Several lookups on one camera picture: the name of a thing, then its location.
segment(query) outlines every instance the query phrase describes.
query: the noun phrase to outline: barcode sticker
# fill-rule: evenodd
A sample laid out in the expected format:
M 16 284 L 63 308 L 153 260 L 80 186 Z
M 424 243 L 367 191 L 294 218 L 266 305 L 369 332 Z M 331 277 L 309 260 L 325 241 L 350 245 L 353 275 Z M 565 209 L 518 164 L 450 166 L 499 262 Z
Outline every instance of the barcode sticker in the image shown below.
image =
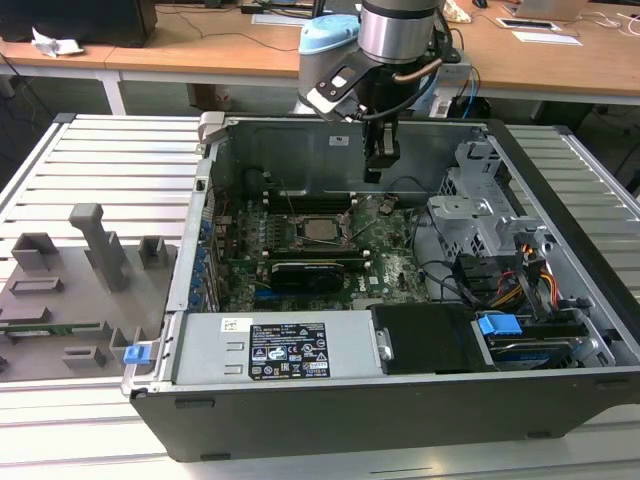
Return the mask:
M 253 318 L 224 317 L 220 331 L 223 333 L 248 332 L 253 325 Z

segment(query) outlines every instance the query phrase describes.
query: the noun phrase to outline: floor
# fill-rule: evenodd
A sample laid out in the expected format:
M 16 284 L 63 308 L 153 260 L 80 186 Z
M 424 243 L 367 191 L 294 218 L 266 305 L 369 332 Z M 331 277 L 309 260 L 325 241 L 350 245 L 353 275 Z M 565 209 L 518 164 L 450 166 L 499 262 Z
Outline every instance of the floor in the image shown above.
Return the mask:
M 107 99 L 97 81 L 27 78 L 15 88 L 12 99 L 0 99 L 0 183 L 4 185 L 26 158 L 45 131 L 50 118 L 31 89 L 55 115 L 58 112 L 109 114 Z M 287 113 L 296 101 L 296 91 L 271 88 L 269 95 L 255 87 L 228 87 L 232 110 L 244 113 Z M 532 123 L 529 116 L 534 102 L 490 99 L 492 116 L 511 124 Z M 189 106 L 182 84 L 127 82 L 125 103 L 133 115 L 199 115 Z M 607 168 L 615 170 L 631 147 L 640 139 L 640 108 L 597 107 L 587 116 L 577 137 Z M 629 181 L 640 168 L 637 149 L 619 179 Z

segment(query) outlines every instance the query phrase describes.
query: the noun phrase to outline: desk leg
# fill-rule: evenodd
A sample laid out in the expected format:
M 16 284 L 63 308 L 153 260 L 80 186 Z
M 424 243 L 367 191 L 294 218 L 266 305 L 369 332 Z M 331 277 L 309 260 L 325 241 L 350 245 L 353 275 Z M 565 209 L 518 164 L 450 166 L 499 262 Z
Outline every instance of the desk leg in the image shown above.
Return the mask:
M 11 75 L 0 75 L 0 96 L 3 98 L 16 96 L 16 92 L 11 86 Z
M 122 82 L 120 72 L 105 70 L 98 74 L 98 79 L 102 82 L 104 92 L 107 94 L 109 108 L 112 115 L 126 115 L 127 110 L 122 98 Z

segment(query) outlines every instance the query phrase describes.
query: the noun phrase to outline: gray plastic part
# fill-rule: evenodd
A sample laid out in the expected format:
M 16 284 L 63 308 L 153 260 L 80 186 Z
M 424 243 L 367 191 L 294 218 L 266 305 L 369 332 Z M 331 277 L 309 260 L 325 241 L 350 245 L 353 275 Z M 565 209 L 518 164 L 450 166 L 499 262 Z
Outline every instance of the gray plastic part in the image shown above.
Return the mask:
M 106 358 L 97 345 L 88 347 L 67 347 L 62 361 L 71 369 L 103 367 Z
M 23 270 L 47 270 L 47 255 L 58 252 L 46 233 L 23 233 L 11 253 Z
M 48 271 L 24 271 L 17 265 L 0 293 L 0 309 L 12 311 L 42 306 L 49 309 L 51 319 L 41 326 L 29 324 L 28 329 L 24 329 L 26 332 L 16 332 L 15 337 L 11 337 L 14 333 L 8 336 L 2 333 L 0 321 L 0 350 L 11 365 L 0 374 L 0 382 L 122 376 L 124 367 L 109 352 L 113 329 L 119 328 L 128 340 L 135 340 L 136 335 L 155 339 L 160 334 L 177 254 L 175 246 L 166 247 L 169 265 L 147 270 L 142 266 L 137 244 L 123 247 L 126 260 L 121 268 L 127 277 L 124 292 L 111 292 L 107 288 L 103 276 L 87 261 L 86 246 L 61 247 L 58 254 L 48 255 Z M 64 283 L 60 293 L 14 295 L 8 288 L 15 281 L 52 277 Z M 23 324 L 6 328 L 22 329 Z M 70 331 L 71 335 L 56 335 L 61 329 Z M 139 330 L 144 330 L 145 335 L 138 334 Z M 63 350 L 86 345 L 97 345 L 105 354 L 104 366 L 67 368 L 61 361 Z
M 167 246 L 162 237 L 142 237 L 138 246 L 138 255 L 144 269 L 166 267 L 169 263 Z
M 136 334 L 133 336 L 133 343 L 144 342 L 147 340 L 147 336 L 144 334 L 142 327 L 136 328 Z
M 29 295 L 30 293 L 60 293 L 64 288 L 58 277 L 34 278 L 28 280 L 14 280 L 9 290 L 14 295 Z
M 0 323 L 21 325 L 29 323 L 45 323 L 51 319 L 47 307 L 6 308 L 0 312 Z
M 116 257 L 117 260 L 120 261 L 120 265 L 122 265 L 122 263 L 126 260 L 126 255 L 124 254 L 124 249 L 122 248 L 122 245 L 120 244 L 120 239 L 118 238 L 118 234 L 116 232 L 107 232 L 107 236 L 108 236 L 108 241 L 109 241 L 109 245 L 111 246 L 111 250 L 113 251 L 114 256 Z M 95 260 L 93 259 L 93 255 L 91 254 L 91 250 L 87 249 L 84 251 L 84 253 L 87 255 L 87 260 L 89 260 L 89 263 L 91 264 L 91 266 L 93 268 L 98 268 L 98 266 L 95 263 Z
M 122 330 L 116 328 L 113 330 L 111 342 L 109 342 L 109 350 L 120 365 L 124 365 L 124 352 L 129 346 L 129 342 L 122 334 Z
M 113 330 L 107 322 L 101 322 L 97 327 L 78 327 L 71 329 L 71 333 L 84 340 L 104 340 L 111 338 Z
M 71 123 L 76 119 L 75 113 L 59 113 L 53 119 L 53 123 Z
M 98 203 L 79 203 L 73 207 L 69 222 L 82 232 L 93 261 L 102 272 L 109 290 L 121 292 L 126 287 L 126 281 L 120 268 L 119 254 L 113 251 L 113 244 L 109 243 L 109 238 L 102 228 L 103 214 L 104 210 Z

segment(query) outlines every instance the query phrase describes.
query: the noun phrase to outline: white paper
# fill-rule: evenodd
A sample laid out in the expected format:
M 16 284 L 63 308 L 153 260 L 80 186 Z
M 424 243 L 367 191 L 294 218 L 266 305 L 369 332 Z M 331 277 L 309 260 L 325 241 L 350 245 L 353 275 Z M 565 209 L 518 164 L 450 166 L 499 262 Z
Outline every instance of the white paper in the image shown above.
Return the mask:
M 254 13 L 251 23 L 254 25 L 279 25 L 281 27 L 304 27 L 309 20 L 305 18 L 285 17 L 269 13 Z
M 75 40 L 56 40 L 38 33 L 35 28 L 32 28 L 31 31 L 33 32 L 31 45 L 36 47 L 40 53 L 50 57 L 56 58 L 58 55 L 73 55 L 84 52 Z
M 521 42 L 552 43 L 556 45 L 578 45 L 582 46 L 578 40 L 566 35 L 556 35 L 555 33 L 533 33 L 533 32 L 511 32 Z
M 253 325 L 253 318 L 246 317 L 224 317 L 220 325 L 223 333 L 248 332 Z

